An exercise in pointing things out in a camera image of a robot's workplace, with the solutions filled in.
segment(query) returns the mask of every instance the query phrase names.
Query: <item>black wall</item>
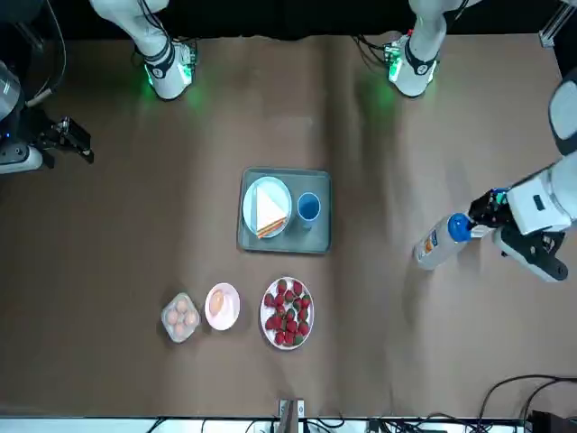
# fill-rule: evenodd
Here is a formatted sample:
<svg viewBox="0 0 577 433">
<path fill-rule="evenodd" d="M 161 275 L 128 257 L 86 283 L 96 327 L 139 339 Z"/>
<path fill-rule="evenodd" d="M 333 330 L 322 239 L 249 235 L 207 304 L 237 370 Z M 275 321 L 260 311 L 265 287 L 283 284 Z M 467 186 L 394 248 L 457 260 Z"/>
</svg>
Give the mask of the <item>black wall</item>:
<svg viewBox="0 0 577 433">
<path fill-rule="evenodd" d="M 126 38 L 96 15 L 88 0 L 52 0 L 52 4 L 66 39 Z M 558 0 L 484 0 L 466 9 L 450 33 L 537 33 L 557 7 Z M 415 20 L 408 0 L 170 0 L 159 17 L 175 36 L 259 34 L 285 40 L 315 34 L 405 32 Z M 47 20 L 45 11 L 36 20 L 45 31 Z M 563 73 L 577 67 L 576 43 L 577 14 L 556 40 Z"/>
</svg>

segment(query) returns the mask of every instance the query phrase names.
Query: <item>blue cup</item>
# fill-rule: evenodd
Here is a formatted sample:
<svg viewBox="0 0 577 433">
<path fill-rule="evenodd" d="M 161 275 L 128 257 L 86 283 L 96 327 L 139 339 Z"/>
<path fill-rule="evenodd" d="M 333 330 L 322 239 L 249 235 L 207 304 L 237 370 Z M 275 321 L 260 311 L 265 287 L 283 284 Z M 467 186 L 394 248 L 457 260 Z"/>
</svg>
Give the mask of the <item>blue cup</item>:
<svg viewBox="0 0 577 433">
<path fill-rule="evenodd" d="M 305 192 L 298 198 L 297 210 L 300 224 L 306 230 L 310 230 L 321 213 L 321 200 L 316 194 Z"/>
</svg>

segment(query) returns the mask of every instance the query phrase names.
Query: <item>bread slice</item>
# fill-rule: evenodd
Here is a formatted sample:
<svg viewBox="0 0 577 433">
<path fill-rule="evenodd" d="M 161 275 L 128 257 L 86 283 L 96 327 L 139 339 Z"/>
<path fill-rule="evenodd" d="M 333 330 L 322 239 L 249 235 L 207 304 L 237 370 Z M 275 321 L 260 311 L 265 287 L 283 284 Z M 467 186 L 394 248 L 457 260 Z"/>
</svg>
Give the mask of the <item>bread slice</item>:
<svg viewBox="0 0 577 433">
<path fill-rule="evenodd" d="M 261 238 L 280 228 L 287 219 L 282 210 L 262 189 L 256 189 L 256 235 Z"/>
</svg>

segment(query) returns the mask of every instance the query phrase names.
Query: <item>plate of strawberries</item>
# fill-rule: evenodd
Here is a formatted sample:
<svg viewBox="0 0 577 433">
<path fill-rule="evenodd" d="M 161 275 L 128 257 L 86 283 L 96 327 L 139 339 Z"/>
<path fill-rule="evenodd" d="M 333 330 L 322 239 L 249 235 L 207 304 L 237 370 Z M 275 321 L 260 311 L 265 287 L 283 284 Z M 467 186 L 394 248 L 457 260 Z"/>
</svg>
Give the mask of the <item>plate of strawberries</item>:
<svg viewBox="0 0 577 433">
<path fill-rule="evenodd" d="M 262 332 L 280 350 L 293 350 L 305 343 L 314 318 L 310 292 L 296 278 L 279 278 L 262 297 Z"/>
</svg>

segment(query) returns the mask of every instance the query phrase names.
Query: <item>plastic bottle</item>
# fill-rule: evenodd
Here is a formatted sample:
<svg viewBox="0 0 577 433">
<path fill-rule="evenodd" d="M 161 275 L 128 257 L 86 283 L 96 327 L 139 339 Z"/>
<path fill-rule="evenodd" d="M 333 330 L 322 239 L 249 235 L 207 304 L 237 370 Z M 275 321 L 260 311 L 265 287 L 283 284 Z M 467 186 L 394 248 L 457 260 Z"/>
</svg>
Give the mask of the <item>plastic bottle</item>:
<svg viewBox="0 0 577 433">
<path fill-rule="evenodd" d="M 433 270 L 452 255 L 459 253 L 471 240 L 465 214 L 445 216 L 415 245 L 413 254 L 420 268 Z"/>
</svg>

